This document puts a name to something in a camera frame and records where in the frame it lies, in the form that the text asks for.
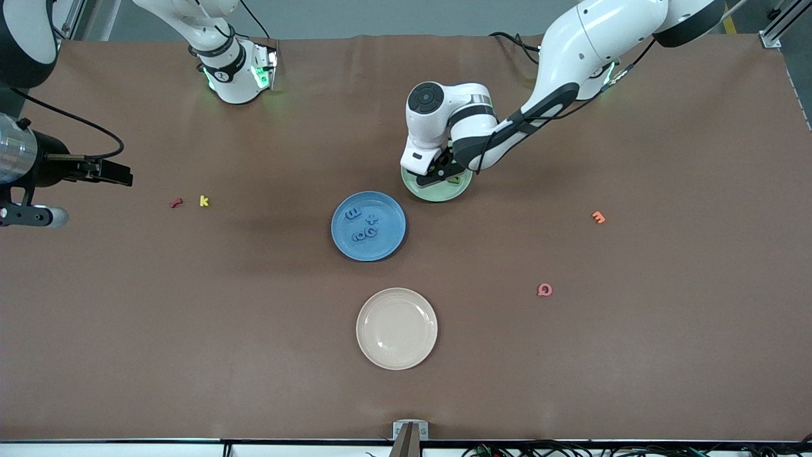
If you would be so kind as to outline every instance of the black cable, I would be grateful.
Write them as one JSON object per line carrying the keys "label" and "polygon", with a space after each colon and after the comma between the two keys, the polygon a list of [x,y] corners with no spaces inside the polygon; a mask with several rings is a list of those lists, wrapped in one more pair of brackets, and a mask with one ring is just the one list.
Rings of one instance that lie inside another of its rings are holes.
{"label": "black cable", "polygon": [[530,55],[530,51],[527,50],[528,46],[525,44],[524,41],[521,40],[521,36],[518,33],[516,34],[516,39],[520,43],[519,46],[521,46],[521,50],[523,50],[527,58],[530,59],[530,62],[533,62],[536,65],[538,65],[538,61],[534,59],[532,55]]}
{"label": "black cable", "polygon": [[59,35],[60,38],[62,38],[63,40],[67,40],[67,37],[65,37],[65,35],[62,33],[61,30],[59,30],[54,26],[51,26],[51,29],[54,30],[54,32],[56,32],[56,34]]}
{"label": "black cable", "polygon": [[492,34],[488,35],[488,37],[505,37],[508,40],[512,41],[514,45],[521,46],[527,50],[538,50],[537,47],[526,45],[524,42],[511,37],[510,35],[506,34],[505,32],[493,32]]}
{"label": "black cable", "polygon": [[36,98],[26,94],[25,92],[22,92],[22,91],[18,90],[18,89],[11,88],[11,92],[14,92],[15,94],[19,95],[20,97],[25,98],[26,100],[29,100],[30,102],[34,102],[34,103],[36,103],[37,105],[39,105],[41,107],[48,108],[51,111],[57,112],[57,113],[59,113],[61,115],[69,117],[69,118],[71,118],[73,120],[78,120],[82,124],[89,125],[90,127],[95,128],[99,132],[104,133],[108,137],[113,138],[115,140],[115,142],[117,142],[119,144],[118,149],[116,149],[116,150],[114,150],[112,152],[108,152],[107,154],[85,155],[85,157],[84,157],[85,160],[108,159],[110,157],[113,157],[114,155],[121,154],[121,151],[124,150],[124,142],[121,141],[121,138],[117,137],[114,133],[112,133],[110,130],[107,130],[106,128],[102,127],[101,125],[95,124],[94,122],[91,122],[91,121],[89,121],[89,120],[87,120],[85,118],[79,117],[78,115],[74,115],[74,114],[71,114],[71,113],[69,113],[67,111],[61,110],[61,109],[59,109],[57,107],[51,106],[48,103],[41,102],[41,101],[37,100]]}
{"label": "black cable", "polygon": [[493,32],[492,34],[488,35],[488,37],[505,37],[505,38],[507,38],[514,45],[519,46],[521,48],[521,50],[523,50],[525,52],[525,55],[527,56],[528,59],[530,59],[530,62],[533,62],[536,65],[538,65],[538,60],[534,59],[533,56],[530,55],[531,50],[534,50],[534,51],[538,52],[538,48],[530,46],[528,44],[525,44],[525,42],[521,40],[521,36],[518,33],[516,34],[515,37],[511,37],[510,35],[506,34],[505,32]]}
{"label": "black cable", "polygon": [[637,65],[637,62],[640,62],[640,59],[642,59],[643,56],[646,55],[647,52],[649,52],[649,49],[651,49],[651,46],[654,46],[654,44],[656,42],[657,42],[657,40],[651,40],[651,42],[649,43],[648,46],[646,46],[646,48],[643,50],[643,52],[641,52],[640,55],[638,55],[637,58],[634,59],[634,62],[632,62],[632,66]]}
{"label": "black cable", "polygon": [[265,34],[265,37],[270,40],[270,35],[268,34],[268,31],[265,30],[265,27],[262,26],[262,22],[260,22],[259,19],[257,19],[257,17],[253,15],[253,13],[251,12],[251,8],[249,8],[248,5],[245,4],[244,0],[240,0],[240,3],[242,3],[243,8],[245,8],[245,10],[251,15],[251,17],[254,19],[254,22],[257,23],[259,28],[262,29],[262,32]]}

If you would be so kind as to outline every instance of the cream plate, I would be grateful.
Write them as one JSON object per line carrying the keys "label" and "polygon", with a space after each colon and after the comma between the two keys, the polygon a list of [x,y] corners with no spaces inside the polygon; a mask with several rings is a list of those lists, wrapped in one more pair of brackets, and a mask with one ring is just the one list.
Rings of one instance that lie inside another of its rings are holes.
{"label": "cream plate", "polygon": [[437,316],[414,290],[385,289],[364,303],[356,337],[372,363],[387,370],[405,370],[422,362],[434,348]]}

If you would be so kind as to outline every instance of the gray floor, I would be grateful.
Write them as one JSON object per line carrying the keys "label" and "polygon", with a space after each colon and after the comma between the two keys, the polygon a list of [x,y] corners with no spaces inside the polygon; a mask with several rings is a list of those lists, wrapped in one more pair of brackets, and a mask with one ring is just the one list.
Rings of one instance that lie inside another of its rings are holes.
{"label": "gray floor", "polygon": [[[286,39],[345,38],[356,35],[430,34],[487,35],[494,31],[543,33],[576,0],[245,0],[272,37]],[[733,15],[739,33],[757,33],[769,24],[767,12],[777,0],[750,0]],[[117,14],[113,14],[118,3]],[[173,41],[181,36],[131,0],[95,0],[97,13],[85,39],[111,41]],[[258,36],[261,30],[239,7],[228,18],[239,33]],[[781,38],[801,103],[812,111],[812,12],[796,21]],[[0,92],[0,111],[18,114],[21,101]]]}

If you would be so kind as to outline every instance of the blue plate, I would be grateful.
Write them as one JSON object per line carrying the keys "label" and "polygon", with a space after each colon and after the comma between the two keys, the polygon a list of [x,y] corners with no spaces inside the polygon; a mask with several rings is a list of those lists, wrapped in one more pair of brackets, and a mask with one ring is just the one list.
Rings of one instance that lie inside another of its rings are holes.
{"label": "blue plate", "polygon": [[359,192],[336,208],[330,231],[344,255],[373,262],[400,246],[406,235],[406,215],[389,195],[371,190]]}

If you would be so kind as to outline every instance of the green plate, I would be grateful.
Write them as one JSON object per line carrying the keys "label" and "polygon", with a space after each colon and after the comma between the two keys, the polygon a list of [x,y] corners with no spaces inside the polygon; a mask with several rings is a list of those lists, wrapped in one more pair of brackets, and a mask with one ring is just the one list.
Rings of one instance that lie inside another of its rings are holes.
{"label": "green plate", "polygon": [[452,198],[458,197],[468,188],[468,185],[471,184],[473,172],[471,170],[465,170],[465,173],[455,176],[450,180],[426,187],[417,185],[417,176],[407,172],[406,168],[400,168],[400,177],[403,178],[406,189],[409,189],[409,192],[419,198],[427,202],[447,202]]}

